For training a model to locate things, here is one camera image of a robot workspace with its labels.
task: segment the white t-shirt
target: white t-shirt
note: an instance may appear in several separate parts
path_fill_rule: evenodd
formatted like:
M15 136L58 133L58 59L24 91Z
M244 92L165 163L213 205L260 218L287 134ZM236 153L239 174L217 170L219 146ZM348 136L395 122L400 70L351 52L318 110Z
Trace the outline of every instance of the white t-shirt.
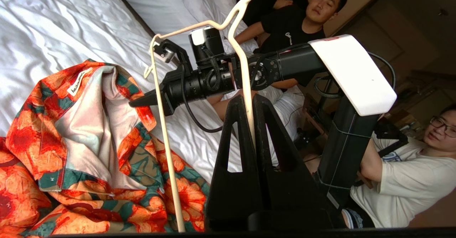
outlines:
M379 151L397 140L377 139ZM376 228L407 227L416 214L425 211L456 186L456 160L420 154L425 144L409 143L383 157L381 183L352 187L352 199L371 217Z

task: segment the black t-shirt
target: black t-shirt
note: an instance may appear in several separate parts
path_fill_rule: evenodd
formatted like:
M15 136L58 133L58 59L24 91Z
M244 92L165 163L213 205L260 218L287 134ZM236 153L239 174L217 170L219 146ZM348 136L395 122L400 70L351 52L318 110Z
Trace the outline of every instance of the black t-shirt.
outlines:
M274 11L274 4L277 0L251 0L247 5L243 21L250 26L260 21L263 15Z
M306 12L298 6L285 6L281 9L262 16L261 24L265 32L271 34L259 49L260 53L269 53L281 50L291 45L307 43L311 40L325 38L325 32L321 29L313 34L302 30L302 21Z

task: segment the orange floral fabric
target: orange floral fabric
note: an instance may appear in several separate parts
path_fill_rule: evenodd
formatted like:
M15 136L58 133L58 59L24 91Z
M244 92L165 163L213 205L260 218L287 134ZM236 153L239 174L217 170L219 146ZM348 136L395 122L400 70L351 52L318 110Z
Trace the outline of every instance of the orange floral fabric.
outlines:
M177 231L165 149L150 133L156 121L149 107L135 109L140 122L115 148L119 171L144 189L110 187L108 180L68 167L68 153L77 152L55 123L91 79L113 69L121 96L143 95L120 66L91 60L42 79L32 90L7 137L0 138L0 236ZM79 89L71 95L75 82ZM209 186L174 152L171 160L186 231L202 232Z

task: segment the glasses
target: glasses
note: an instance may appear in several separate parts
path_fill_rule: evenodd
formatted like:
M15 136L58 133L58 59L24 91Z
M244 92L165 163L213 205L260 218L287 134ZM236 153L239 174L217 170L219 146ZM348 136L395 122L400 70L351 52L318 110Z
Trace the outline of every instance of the glasses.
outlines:
M435 126L436 128L441 128L442 126L445 126L445 134L451 138L456 138L456 128L454 126L448 126L445 123L443 123L443 120L439 117L432 117L430 120L430 124L432 126Z

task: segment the floral shirt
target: floral shirt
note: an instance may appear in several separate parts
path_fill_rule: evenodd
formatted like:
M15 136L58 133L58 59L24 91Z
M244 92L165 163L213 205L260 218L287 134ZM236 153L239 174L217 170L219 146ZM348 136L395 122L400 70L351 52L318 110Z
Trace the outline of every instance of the floral shirt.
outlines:
M88 60L42 79L0 138L0 236L174 232L164 144L120 66ZM209 186L172 152L187 232Z

